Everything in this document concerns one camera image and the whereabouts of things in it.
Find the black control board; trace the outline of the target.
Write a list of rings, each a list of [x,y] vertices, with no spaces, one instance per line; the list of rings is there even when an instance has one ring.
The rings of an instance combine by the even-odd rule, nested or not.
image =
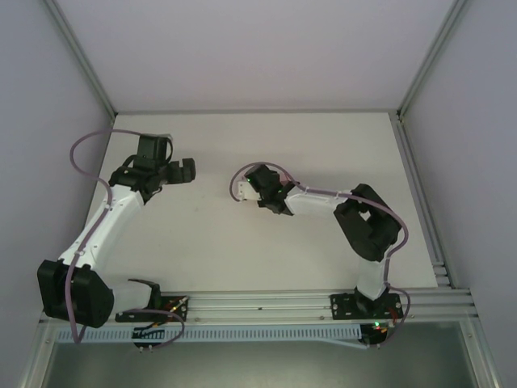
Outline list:
[[[365,323],[360,325],[361,338],[360,343],[367,347],[379,348],[388,337],[389,325],[388,323]]]

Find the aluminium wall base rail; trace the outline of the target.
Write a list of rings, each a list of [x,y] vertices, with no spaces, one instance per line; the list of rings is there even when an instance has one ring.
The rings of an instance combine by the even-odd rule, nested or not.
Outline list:
[[[276,114],[276,113],[395,113],[396,108],[236,108],[236,109],[173,109],[173,110],[126,110],[115,113],[118,116],[159,115],[212,115],[212,114]]]

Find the aluminium mounting rail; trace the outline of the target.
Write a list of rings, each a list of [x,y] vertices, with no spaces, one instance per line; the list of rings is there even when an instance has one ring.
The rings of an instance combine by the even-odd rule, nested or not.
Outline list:
[[[455,322],[478,316],[473,297],[465,289],[435,288],[409,291],[391,289],[389,292],[399,295],[404,311],[402,318],[333,320],[330,295],[353,293],[352,291],[153,293],[150,306],[157,305],[161,296],[186,295],[190,298],[187,322],[197,324],[284,324],[331,321],[366,323],[375,320],[428,323]],[[117,308],[101,305],[95,307],[93,312],[76,313],[74,316],[79,325],[99,328],[116,322],[118,313],[146,313],[146,307],[149,306]],[[164,315],[172,313],[155,309],[148,312]]]

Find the aluminium frame post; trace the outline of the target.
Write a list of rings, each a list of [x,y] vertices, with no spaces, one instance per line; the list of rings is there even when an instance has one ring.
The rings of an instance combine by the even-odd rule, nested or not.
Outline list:
[[[63,37],[65,44],[69,48],[74,60],[77,62],[80,70],[86,78],[86,81],[91,88],[91,91],[95,95],[96,99],[103,106],[104,111],[107,113],[111,122],[114,123],[117,111],[114,108],[110,98],[108,97],[105,88],[98,75],[96,74],[93,65],[86,55],[84,48],[82,47],[76,33],[74,32],[69,20],[67,19],[65,12],[62,10],[57,0],[41,0],[44,8],[49,13],[53,20],[54,25]]]
[[[416,75],[413,77],[411,84],[405,93],[399,107],[397,108],[397,117],[403,121],[405,115],[417,97],[419,91],[423,88],[428,74],[438,61],[442,51],[445,49],[448,41],[452,38],[457,24],[460,22],[464,13],[468,10],[473,0],[453,0],[443,22],[441,23],[435,37],[433,38],[422,64],[419,66]]]

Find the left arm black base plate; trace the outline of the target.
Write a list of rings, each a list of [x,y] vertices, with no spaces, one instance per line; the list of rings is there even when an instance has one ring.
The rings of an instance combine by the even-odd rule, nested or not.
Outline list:
[[[160,302],[155,306],[146,307],[146,313],[123,312],[116,315],[118,323],[168,323],[177,322],[178,319],[170,318],[164,314],[152,314],[148,310],[163,310],[177,314],[183,321],[187,320],[188,303],[190,298],[186,295],[161,296]]]

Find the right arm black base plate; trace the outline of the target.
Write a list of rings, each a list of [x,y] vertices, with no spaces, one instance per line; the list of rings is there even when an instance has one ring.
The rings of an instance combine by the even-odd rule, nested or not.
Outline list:
[[[330,295],[330,308],[333,320],[361,320],[402,318],[404,311],[396,293],[386,293],[372,301],[358,293]]]

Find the aluminium side rail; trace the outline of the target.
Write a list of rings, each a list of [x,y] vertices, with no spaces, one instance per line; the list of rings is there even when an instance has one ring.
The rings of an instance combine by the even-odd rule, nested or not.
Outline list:
[[[426,193],[424,192],[422,179],[418,171],[416,158],[405,125],[396,111],[389,112],[389,119],[406,171],[406,176],[409,180],[410,190],[430,260],[433,265],[437,284],[440,288],[454,289],[456,287],[455,282],[451,276],[443,244],[440,241],[435,220],[431,213],[431,207],[427,201]]]

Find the aluminium frame leg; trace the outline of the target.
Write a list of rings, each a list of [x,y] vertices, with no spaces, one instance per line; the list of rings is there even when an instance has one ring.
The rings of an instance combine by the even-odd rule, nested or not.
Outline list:
[[[57,329],[53,321],[38,323],[18,388],[42,388],[53,353],[56,335]]]
[[[477,318],[466,319],[460,322],[460,328],[477,387],[502,388],[481,322]]]

